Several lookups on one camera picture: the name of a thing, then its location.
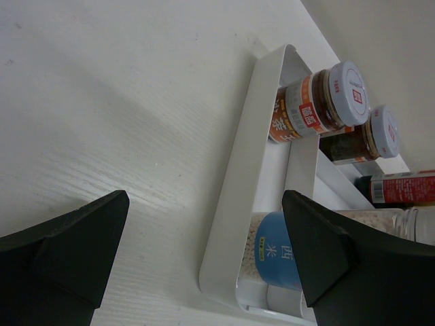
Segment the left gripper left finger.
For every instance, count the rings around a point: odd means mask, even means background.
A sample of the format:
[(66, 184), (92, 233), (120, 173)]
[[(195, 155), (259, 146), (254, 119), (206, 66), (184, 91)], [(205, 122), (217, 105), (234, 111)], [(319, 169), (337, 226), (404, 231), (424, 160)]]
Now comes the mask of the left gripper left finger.
[(89, 325), (101, 307), (128, 215), (116, 190), (1, 238), (2, 325)]

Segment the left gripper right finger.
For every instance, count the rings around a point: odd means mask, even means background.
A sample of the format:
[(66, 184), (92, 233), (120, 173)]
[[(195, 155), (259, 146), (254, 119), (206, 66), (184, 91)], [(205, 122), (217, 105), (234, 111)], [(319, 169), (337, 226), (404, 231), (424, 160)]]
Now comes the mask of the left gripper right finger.
[(318, 325), (433, 325), (434, 247), (342, 216), (294, 190), (282, 198), (307, 306)]

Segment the blue label jar silver lid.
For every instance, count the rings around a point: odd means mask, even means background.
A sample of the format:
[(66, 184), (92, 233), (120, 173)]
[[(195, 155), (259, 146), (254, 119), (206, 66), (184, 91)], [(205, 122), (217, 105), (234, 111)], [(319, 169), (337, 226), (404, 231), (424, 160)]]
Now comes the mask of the blue label jar silver lid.
[(275, 287), (302, 290), (283, 212), (252, 215), (239, 276)]

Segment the dark soy sauce bottle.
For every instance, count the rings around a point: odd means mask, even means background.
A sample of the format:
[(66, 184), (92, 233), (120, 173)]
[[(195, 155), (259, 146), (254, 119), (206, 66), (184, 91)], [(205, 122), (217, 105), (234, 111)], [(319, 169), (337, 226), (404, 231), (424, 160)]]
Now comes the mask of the dark soy sauce bottle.
[(354, 185), (376, 209), (434, 206), (434, 170), (364, 176)]

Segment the dark spice jar white lid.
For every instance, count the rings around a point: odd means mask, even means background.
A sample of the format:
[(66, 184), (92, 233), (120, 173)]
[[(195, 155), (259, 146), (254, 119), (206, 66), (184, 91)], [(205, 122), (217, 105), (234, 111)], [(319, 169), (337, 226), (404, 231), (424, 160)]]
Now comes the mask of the dark spice jar white lid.
[(364, 124), (322, 136), (319, 149), (335, 165), (395, 158), (400, 153), (396, 118), (389, 106), (375, 107)]

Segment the orange spice jar white lid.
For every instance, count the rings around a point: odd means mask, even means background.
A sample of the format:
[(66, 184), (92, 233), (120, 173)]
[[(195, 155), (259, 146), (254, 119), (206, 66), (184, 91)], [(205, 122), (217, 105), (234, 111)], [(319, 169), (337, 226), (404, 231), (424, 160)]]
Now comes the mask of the orange spice jar white lid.
[(359, 126), (369, 110), (359, 69), (340, 62), (277, 90), (268, 137), (287, 143)]

